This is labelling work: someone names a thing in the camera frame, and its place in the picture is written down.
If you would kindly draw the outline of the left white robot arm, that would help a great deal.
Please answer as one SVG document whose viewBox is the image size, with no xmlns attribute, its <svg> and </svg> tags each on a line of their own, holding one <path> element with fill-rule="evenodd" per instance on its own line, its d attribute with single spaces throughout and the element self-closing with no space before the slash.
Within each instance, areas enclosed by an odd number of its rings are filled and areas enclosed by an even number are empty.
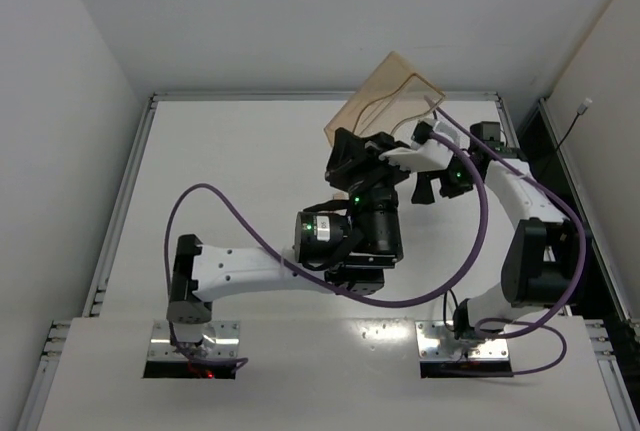
<svg viewBox="0 0 640 431">
<path fill-rule="evenodd" d="M 379 132 L 359 137 L 340 128 L 325 179 L 344 192 L 298 212 L 291 250 L 207 246 L 179 237 L 166 317 L 204 324 L 214 301 L 238 294 L 304 290 L 369 297 L 385 285 L 384 272 L 403 258 L 396 185 L 410 176 L 396 155 L 409 145 Z"/>
</svg>

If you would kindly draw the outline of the amber transparent plastic container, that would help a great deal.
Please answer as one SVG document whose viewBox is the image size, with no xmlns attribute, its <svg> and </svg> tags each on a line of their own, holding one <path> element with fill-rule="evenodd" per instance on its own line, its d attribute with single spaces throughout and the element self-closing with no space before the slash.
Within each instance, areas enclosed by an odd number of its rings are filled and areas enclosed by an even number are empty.
<svg viewBox="0 0 640 431">
<path fill-rule="evenodd" d="M 330 145 L 344 128 L 357 136 L 394 134 L 406 122 L 432 113 L 445 93 L 396 51 L 390 52 L 324 127 Z"/>
</svg>

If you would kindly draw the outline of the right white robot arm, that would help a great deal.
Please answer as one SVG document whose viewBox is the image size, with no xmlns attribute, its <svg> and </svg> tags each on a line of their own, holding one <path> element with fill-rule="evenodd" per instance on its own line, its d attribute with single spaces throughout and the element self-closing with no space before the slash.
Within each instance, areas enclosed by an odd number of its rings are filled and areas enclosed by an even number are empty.
<svg viewBox="0 0 640 431">
<path fill-rule="evenodd" d="M 502 141 L 499 123 L 464 129 L 427 119 L 416 125 L 411 140 L 418 156 L 414 203 L 433 202 L 434 179 L 444 197 L 491 190 L 513 227 L 499 283 L 456 306 L 457 338 L 489 337 L 540 313 L 517 330 L 524 335 L 579 298 L 591 236 L 576 212 L 534 178 L 521 150 Z"/>
</svg>

